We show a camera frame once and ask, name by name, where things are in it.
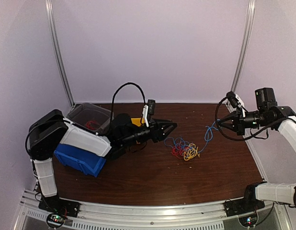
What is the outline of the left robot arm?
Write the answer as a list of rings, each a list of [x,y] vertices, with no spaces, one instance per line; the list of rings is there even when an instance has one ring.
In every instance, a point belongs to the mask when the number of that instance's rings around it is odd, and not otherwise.
[[[45,205],[58,213],[64,203],[58,198],[52,158],[63,154],[64,164],[75,164],[83,169],[88,161],[95,164],[92,173],[99,171],[98,161],[116,160],[129,147],[148,140],[154,143],[164,141],[177,127],[177,123],[167,119],[153,119],[144,115],[142,124],[133,123],[130,115],[118,114],[111,118],[104,133],[93,131],[53,110],[29,127],[25,139],[25,150],[33,163],[35,176],[39,182]]]

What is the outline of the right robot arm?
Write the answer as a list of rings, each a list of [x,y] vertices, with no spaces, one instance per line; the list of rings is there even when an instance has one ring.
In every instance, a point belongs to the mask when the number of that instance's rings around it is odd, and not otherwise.
[[[272,88],[257,89],[254,96],[253,111],[230,91],[214,112],[220,134],[246,143],[263,176],[246,187],[240,207],[249,212],[262,201],[296,208],[296,112],[278,105]]]

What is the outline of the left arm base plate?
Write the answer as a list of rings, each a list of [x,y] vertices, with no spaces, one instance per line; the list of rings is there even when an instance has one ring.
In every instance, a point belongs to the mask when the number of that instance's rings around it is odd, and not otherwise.
[[[77,217],[80,203],[61,199],[59,196],[42,197],[38,207],[42,210],[63,215],[65,217]]]

